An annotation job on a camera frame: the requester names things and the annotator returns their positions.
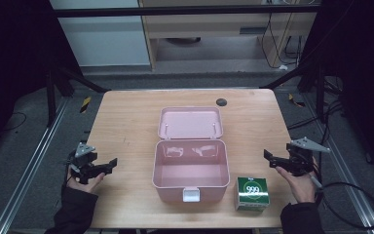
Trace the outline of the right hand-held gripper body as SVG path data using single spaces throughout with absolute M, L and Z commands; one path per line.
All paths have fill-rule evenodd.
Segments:
M 330 153 L 331 150 L 306 137 L 294 139 L 286 145 L 289 153 L 285 169 L 293 176 L 303 176 L 314 170 L 313 152 Z

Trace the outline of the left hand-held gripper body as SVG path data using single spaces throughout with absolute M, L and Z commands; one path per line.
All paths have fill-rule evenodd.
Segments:
M 90 178 L 94 178 L 93 169 L 104 165 L 95 165 L 94 160 L 97 159 L 95 148 L 80 142 L 75 151 L 70 153 L 69 167 L 71 174 L 75 176 L 82 184 L 87 184 Z

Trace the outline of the green medicine box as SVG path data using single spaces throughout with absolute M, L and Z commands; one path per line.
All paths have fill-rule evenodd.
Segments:
M 238 176 L 235 184 L 237 211 L 262 213 L 270 205 L 267 180 L 259 177 Z

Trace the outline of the pink plastic storage box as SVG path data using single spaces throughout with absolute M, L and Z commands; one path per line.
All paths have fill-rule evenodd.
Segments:
M 152 182 L 164 202 L 220 201 L 230 183 L 216 107 L 166 107 L 158 127 Z

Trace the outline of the person's left hand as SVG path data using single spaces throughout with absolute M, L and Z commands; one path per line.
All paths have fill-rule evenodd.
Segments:
M 71 169 L 68 169 L 66 186 L 72 189 L 95 194 L 96 188 L 103 181 L 104 177 L 105 174 L 101 173 L 97 177 L 91 178 L 87 184 L 82 184 L 71 174 Z

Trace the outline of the person's right hand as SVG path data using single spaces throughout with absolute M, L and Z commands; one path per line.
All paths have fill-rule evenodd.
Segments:
M 282 167 L 276 167 L 276 171 L 290 186 L 291 192 L 298 203 L 314 203 L 316 201 L 317 187 L 314 183 L 314 174 L 294 176 Z

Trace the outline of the yellow black hazard tape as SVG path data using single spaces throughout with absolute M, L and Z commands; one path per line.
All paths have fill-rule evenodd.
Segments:
M 299 107 L 305 107 L 305 101 L 300 94 L 289 94 L 288 99 L 291 103 Z
M 81 105 L 81 108 L 80 108 L 80 113 L 85 113 L 88 109 L 88 106 L 90 104 L 92 100 L 92 97 L 85 97 L 84 100 L 83 100 L 83 103 Z

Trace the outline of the black metal stand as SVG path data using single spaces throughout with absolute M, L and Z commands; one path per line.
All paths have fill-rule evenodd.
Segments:
M 72 97 L 75 90 L 70 84 L 70 80 L 77 81 L 97 93 L 106 93 L 108 89 L 86 79 L 82 74 L 78 74 L 65 67 L 50 70 L 46 75 L 48 124 L 50 127 L 56 119 L 56 90 L 59 90 L 63 97 Z
M 306 93 L 311 89 L 316 90 L 316 115 L 324 123 L 324 69 L 319 61 L 303 61 L 298 67 L 284 74 L 278 80 L 261 86 L 261 89 L 273 90 L 294 77 L 300 77 L 297 85 L 299 92 Z

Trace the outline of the black curtain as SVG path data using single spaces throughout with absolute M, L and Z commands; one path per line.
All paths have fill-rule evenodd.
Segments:
M 321 0 L 302 59 L 343 80 L 345 104 L 374 156 L 374 0 Z
M 0 0 L 0 132 L 16 101 L 59 67 L 81 72 L 50 0 Z

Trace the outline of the white cabinet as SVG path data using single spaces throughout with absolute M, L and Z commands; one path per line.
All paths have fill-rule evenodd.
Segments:
M 137 0 L 50 0 L 55 10 L 137 8 Z M 81 67 L 149 65 L 141 17 L 59 18 Z

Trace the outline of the light wooden desk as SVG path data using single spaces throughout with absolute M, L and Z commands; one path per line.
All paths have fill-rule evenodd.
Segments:
M 229 5 L 315 5 L 321 0 L 137 0 L 141 7 L 229 6 Z M 248 36 L 259 38 L 269 65 L 283 63 L 281 54 L 292 37 L 310 34 L 315 13 L 272 13 L 236 15 L 146 16 L 145 34 L 151 40 Z

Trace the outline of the aluminium floor rail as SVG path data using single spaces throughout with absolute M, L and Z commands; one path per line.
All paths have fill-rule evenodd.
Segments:
M 0 234 L 7 234 L 9 231 L 11 224 L 19 211 L 19 207 L 30 187 L 30 184 L 35 177 L 62 121 L 69 102 L 69 97 L 62 97 L 60 99 L 59 107 L 56 109 L 56 115 L 53 123 L 45 129 L 45 132 L 41 136 L 40 141 L 37 144 L 10 200 L 8 201 L 3 212 L 0 214 Z
M 370 195 L 365 194 L 364 189 L 359 187 L 358 182 L 344 160 L 334 140 L 334 137 L 331 135 L 328 125 L 329 114 L 332 111 L 341 108 L 341 102 L 339 100 L 335 100 L 324 106 L 323 116 L 325 117 L 325 122 L 322 123 L 316 115 L 316 98 L 313 95 L 303 95 L 303 99 L 306 107 L 310 110 L 315 118 L 318 132 L 321 134 L 320 142 L 331 150 L 329 156 L 338 173 L 338 176 L 343 181 L 343 186 L 345 186 L 347 189 L 355 211 L 358 214 L 361 226 L 365 229 L 367 234 L 374 234 L 374 201 Z

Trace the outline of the black horizontal frame bar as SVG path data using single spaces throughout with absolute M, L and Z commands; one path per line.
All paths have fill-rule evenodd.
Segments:
M 179 6 L 109 9 L 65 9 L 54 10 L 54 15 L 58 18 L 90 18 L 219 14 L 313 13 L 318 12 L 320 8 L 321 5 Z

